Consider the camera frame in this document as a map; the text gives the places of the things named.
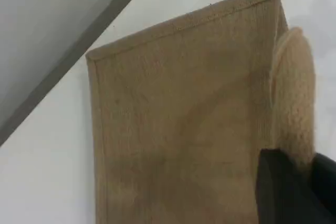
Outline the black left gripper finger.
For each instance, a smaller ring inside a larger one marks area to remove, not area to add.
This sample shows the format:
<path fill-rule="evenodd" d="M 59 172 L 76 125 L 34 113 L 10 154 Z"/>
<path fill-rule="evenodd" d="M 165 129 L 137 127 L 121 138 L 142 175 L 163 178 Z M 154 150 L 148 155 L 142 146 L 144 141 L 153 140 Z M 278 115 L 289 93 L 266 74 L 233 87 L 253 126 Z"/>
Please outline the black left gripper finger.
<path fill-rule="evenodd" d="M 311 223 L 335 223 L 335 161 L 318 153 L 312 163 L 312 191 L 322 204 Z"/>
<path fill-rule="evenodd" d="M 306 181 L 280 150 L 260 151 L 256 202 L 259 223 L 318 223 L 318 202 Z"/>

